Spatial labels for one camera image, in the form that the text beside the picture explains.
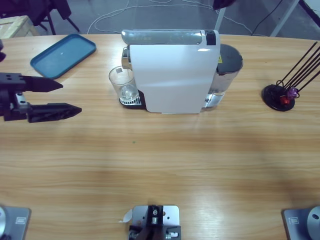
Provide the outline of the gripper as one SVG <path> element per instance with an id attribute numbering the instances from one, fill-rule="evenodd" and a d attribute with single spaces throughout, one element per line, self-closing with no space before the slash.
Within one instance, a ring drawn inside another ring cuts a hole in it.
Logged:
<path id="1" fill-rule="evenodd" d="M 61 88 L 61 83 L 50 78 L 1 72 L 0 116 L 4 121 L 40 123 L 65 120 L 81 113 L 82 108 L 68 103 L 30 105 L 23 94 L 26 91 L 48 93 Z"/>

